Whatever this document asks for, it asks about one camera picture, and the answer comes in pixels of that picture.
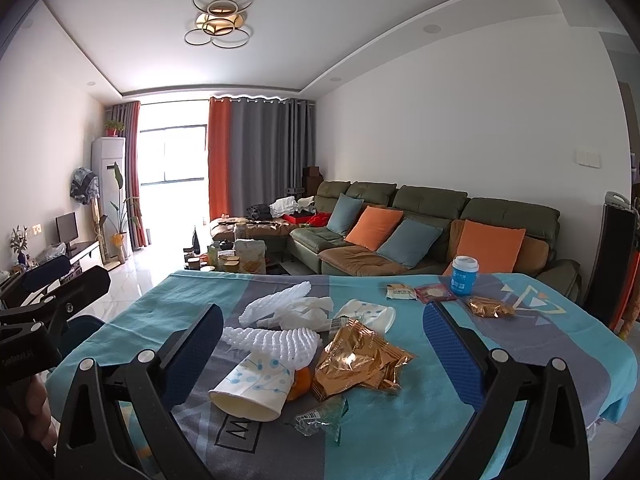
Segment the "potted plant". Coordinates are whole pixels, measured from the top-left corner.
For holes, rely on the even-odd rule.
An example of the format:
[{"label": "potted plant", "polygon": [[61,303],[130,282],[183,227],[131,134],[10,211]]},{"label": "potted plant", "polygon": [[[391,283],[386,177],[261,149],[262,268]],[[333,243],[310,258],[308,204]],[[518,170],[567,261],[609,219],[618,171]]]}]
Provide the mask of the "potted plant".
[{"label": "potted plant", "polygon": [[124,130],[124,123],[110,119],[104,121],[104,129],[107,131],[107,137],[117,137],[118,132]]},{"label": "potted plant", "polygon": [[[114,162],[113,166],[113,173],[115,174],[116,182],[118,183],[118,189],[122,191],[122,187],[124,186],[124,179],[122,177],[122,173],[120,172],[120,167],[118,166],[117,162]],[[127,221],[127,211],[129,211],[129,213],[131,213],[132,211],[135,212],[135,208],[140,207],[140,198],[137,196],[130,196],[124,200],[120,199],[118,204],[114,204],[113,202],[111,202],[111,205],[116,210],[116,215],[118,217],[117,224],[115,224],[113,220],[109,218],[109,222],[111,222],[111,224],[113,224],[116,229],[116,234],[111,237],[111,241],[118,248],[119,261],[121,263],[124,263],[124,260],[126,259],[124,253],[124,237],[127,234],[127,224],[128,222],[133,222],[135,225],[140,224],[137,214],[129,214],[129,219]],[[106,215],[103,215],[102,218],[100,218],[100,226],[104,224],[106,219]]]},{"label": "potted plant", "polygon": [[25,256],[23,251],[27,250],[26,226],[23,226],[22,229],[20,229],[19,225],[15,227],[11,233],[9,246],[14,250],[14,253],[18,255],[18,263],[25,266],[27,264],[27,256]]}]

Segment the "computer monitor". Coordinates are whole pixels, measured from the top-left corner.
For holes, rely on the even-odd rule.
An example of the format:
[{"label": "computer monitor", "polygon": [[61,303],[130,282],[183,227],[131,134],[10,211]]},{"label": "computer monitor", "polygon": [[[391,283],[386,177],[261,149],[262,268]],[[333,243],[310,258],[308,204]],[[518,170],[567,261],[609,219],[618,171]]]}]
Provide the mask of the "computer monitor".
[{"label": "computer monitor", "polygon": [[67,215],[57,217],[56,227],[58,228],[58,236],[60,237],[60,241],[66,245],[66,250],[70,251],[70,242],[78,238],[78,224],[76,224],[76,213],[69,213]]}]

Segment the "curtain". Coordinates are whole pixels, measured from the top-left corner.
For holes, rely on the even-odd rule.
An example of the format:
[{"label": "curtain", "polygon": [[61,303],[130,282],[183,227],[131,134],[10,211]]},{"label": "curtain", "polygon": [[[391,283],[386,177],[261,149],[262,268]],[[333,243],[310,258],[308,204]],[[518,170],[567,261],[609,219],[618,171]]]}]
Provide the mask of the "curtain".
[{"label": "curtain", "polygon": [[233,216],[271,204],[288,187],[302,186],[302,169],[315,162],[315,107],[301,100],[232,99],[228,193]]},{"label": "curtain", "polygon": [[207,125],[209,166],[209,219],[229,214],[229,140],[231,99],[211,98]]},{"label": "curtain", "polygon": [[[124,137],[124,180],[125,180],[125,197],[139,197],[140,183],[138,181],[138,116],[140,114],[140,101],[115,105],[111,110],[107,111],[107,119],[121,121],[124,123],[124,130],[120,132],[120,136]],[[139,249],[145,247],[146,236],[145,229],[142,225],[142,213],[140,204],[136,201],[127,203],[127,214],[129,216],[129,238],[131,247]]]}]

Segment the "blue cup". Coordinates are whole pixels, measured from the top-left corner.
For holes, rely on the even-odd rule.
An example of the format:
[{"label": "blue cup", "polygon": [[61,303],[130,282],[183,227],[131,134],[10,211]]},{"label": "blue cup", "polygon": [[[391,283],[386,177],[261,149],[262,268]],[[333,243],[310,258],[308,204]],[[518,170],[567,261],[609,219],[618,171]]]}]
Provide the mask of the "blue cup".
[{"label": "blue cup", "polygon": [[456,256],[452,263],[451,291],[457,296],[468,296],[478,275],[478,261],[471,256]]}]

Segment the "throw pillow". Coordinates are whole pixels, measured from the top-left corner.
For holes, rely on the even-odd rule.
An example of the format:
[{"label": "throw pillow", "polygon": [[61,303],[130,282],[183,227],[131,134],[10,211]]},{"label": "throw pillow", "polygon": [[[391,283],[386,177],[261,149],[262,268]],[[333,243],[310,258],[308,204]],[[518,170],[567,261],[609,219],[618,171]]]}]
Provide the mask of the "throw pillow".
[{"label": "throw pillow", "polygon": [[[507,229],[465,220],[456,256],[478,260],[480,272],[512,272],[526,229]],[[451,274],[451,264],[445,275]]]},{"label": "throw pillow", "polygon": [[402,211],[395,209],[368,206],[344,240],[354,245],[366,247],[369,251],[375,251],[389,238],[389,235],[402,220],[403,214]]},{"label": "throw pillow", "polygon": [[340,193],[326,228],[336,234],[346,236],[356,221],[363,202],[364,200],[362,199],[351,198],[344,193]]},{"label": "throw pillow", "polygon": [[[449,249],[447,250],[447,261],[450,262],[456,257],[456,251],[462,236],[462,229],[465,227],[464,220],[454,220],[451,222],[449,230]],[[549,244],[544,240],[538,240],[530,236],[522,239],[522,245],[513,266],[513,272],[537,276],[546,267],[549,256]]]},{"label": "throw pillow", "polygon": [[413,269],[441,234],[441,227],[405,218],[376,252],[387,260]]}]

